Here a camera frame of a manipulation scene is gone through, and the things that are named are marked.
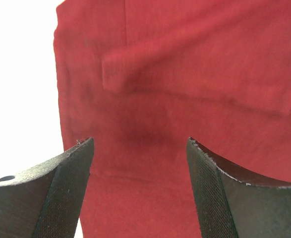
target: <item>red fabric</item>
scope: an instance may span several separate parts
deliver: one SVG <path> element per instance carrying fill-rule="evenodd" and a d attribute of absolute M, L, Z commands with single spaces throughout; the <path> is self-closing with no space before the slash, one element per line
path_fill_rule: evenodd
<path fill-rule="evenodd" d="M 196 238 L 194 137 L 291 181 L 291 1 L 66 0 L 55 54 L 65 149 L 92 136 L 85 238 Z"/>

